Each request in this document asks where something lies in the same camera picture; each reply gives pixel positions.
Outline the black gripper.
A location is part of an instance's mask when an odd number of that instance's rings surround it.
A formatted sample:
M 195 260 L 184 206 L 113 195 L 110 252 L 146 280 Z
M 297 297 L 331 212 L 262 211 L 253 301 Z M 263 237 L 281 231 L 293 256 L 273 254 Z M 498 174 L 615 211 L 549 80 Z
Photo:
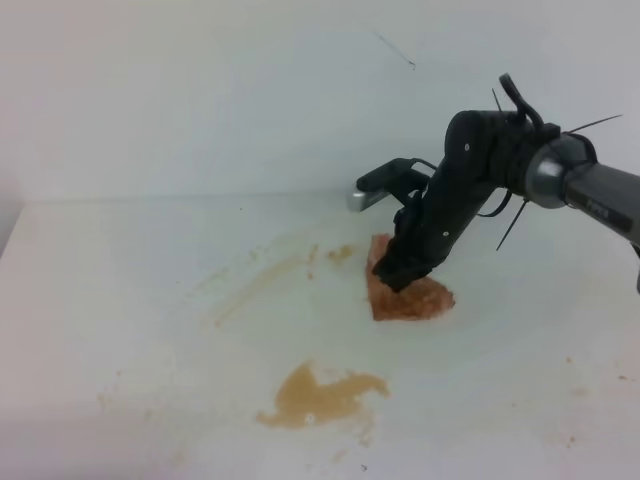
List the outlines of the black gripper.
M 419 201 L 405 208 L 373 274 L 394 292 L 423 279 L 443 263 L 453 245 L 493 193 L 493 183 L 470 170 L 440 165 Z

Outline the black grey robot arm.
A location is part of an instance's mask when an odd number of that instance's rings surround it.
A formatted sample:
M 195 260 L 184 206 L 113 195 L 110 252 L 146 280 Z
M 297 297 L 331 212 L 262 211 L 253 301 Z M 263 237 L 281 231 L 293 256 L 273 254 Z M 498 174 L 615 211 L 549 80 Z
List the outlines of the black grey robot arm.
M 430 274 L 498 188 L 525 204 L 577 209 L 639 246 L 638 176 L 600 163 L 587 137 L 555 124 L 463 111 L 433 175 L 396 214 L 374 274 L 395 292 Z

